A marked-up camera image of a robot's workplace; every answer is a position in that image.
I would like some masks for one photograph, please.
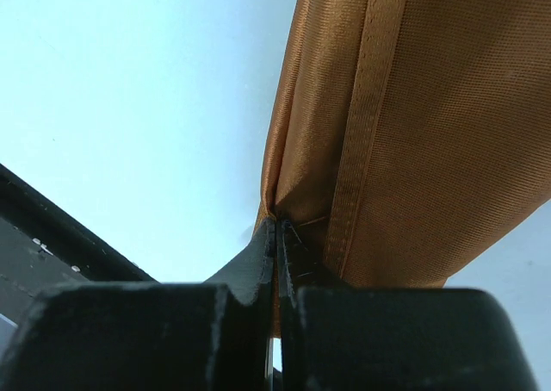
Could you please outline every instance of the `black metal bar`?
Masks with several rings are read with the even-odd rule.
[[[286,391],[536,389],[511,324],[490,295],[299,288],[294,269],[304,248],[289,238],[289,226],[277,228]]]
[[[274,249],[267,220],[205,284],[47,291],[12,339],[0,389],[270,389]]]
[[[92,281],[153,281],[119,252],[0,164],[0,218]]]

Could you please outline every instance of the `brown fabric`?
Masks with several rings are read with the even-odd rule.
[[[551,0],[298,0],[259,220],[354,286],[443,286],[549,199],[550,109]]]

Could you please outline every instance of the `white surface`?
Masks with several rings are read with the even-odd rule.
[[[294,3],[0,0],[0,163],[158,280],[205,279],[251,235]],[[498,297],[544,389],[550,221],[449,281]]]

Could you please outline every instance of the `brown garment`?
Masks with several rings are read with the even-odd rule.
[[[550,197],[550,113],[551,0],[298,0],[259,219],[353,286],[443,286]]]

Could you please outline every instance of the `brown cloth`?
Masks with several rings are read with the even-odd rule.
[[[551,0],[298,0],[259,220],[353,286],[441,287],[550,195]]]

